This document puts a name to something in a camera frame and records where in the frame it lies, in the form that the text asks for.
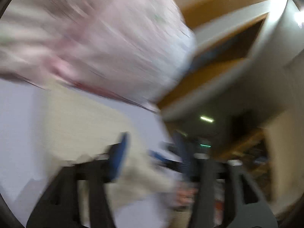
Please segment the person's right hand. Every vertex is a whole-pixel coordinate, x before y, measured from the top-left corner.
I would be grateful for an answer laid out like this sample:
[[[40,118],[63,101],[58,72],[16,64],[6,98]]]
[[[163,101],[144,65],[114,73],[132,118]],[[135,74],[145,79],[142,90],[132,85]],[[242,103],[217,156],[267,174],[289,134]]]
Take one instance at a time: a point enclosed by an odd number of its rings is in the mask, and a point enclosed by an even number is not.
[[[189,207],[193,203],[196,193],[196,188],[178,188],[176,191],[176,206],[178,208]]]

